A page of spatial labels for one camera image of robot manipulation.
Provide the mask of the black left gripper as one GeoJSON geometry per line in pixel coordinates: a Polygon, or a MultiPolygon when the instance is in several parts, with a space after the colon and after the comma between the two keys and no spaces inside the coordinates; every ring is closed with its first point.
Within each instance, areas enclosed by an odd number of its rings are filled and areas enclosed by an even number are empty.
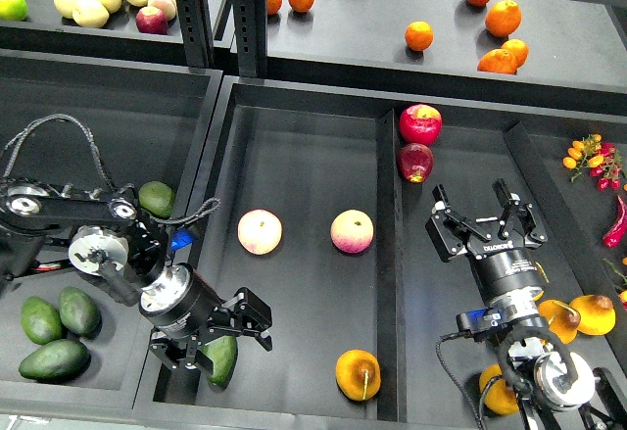
{"type": "Polygon", "coordinates": [[[165,267],[151,285],[142,289],[139,311],[164,333],[151,335],[149,350],[169,370],[213,370],[214,364],[202,352],[202,343],[195,334],[213,310],[215,330],[252,337],[267,352],[272,350],[268,334],[272,326],[270,306],[246,287],[224,302],[188,263],[165,267]]]}

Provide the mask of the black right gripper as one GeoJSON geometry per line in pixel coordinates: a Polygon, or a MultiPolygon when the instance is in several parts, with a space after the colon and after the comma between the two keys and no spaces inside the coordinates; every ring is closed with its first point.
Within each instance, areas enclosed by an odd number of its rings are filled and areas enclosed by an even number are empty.
{"type": "Polygon", "coordinates": [[[452,209],[442,184],[432,190],[434,205],[425,228],[444,263],[467,253],[471,271],[485,306],[500,296],[530,288],[532,296],[543,289],[542,275],[530,254],[548,240],[542,221],[532,204],[524,204],[498,178],[492,188],[503,212],[497,234],[481,228],[476,221],[452,209]]]}

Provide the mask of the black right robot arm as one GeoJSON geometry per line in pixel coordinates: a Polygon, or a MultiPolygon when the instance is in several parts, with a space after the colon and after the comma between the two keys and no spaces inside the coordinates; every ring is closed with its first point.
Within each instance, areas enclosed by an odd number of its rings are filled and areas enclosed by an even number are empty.
{"type": "Polygon", "coordinates": [[[531,252],[547,240],[544,225],[503,180],[492,187],[503,211],[478,219],[456,212],[443,185],[432,191],[427,233],[443,262],[468,260],[483,302],[458,314],[457,332],[438,341],[491,343],[526,429],[556,429],[556,414],[568,410],[578,411],[586,429],[625,428],[626,398],[609,371],[570,351],[538,311],[544,286],[531,252]]]}

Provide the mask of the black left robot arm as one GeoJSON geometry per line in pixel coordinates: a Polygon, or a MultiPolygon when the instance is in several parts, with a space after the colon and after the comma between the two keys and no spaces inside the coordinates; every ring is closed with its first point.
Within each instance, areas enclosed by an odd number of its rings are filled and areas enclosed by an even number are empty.
{"type": "Polygon", "coordinates": [[[72,267],[100,277],[107,293],[137,306],[152,324],[150,349],[169,369],[212,373],[203,347],[222,336],[254,338],[272,348],[271,309],[242,287],[223,300],[188,263],[173,263],[173,241],[213,212],[214,198],[193,215],[158,219],[144,210],[131,184],[117,190],[76,191],[24,178],[1,180],[3,274],[17,278],[39,270],[45,245],[68,250],[72,267]]]}

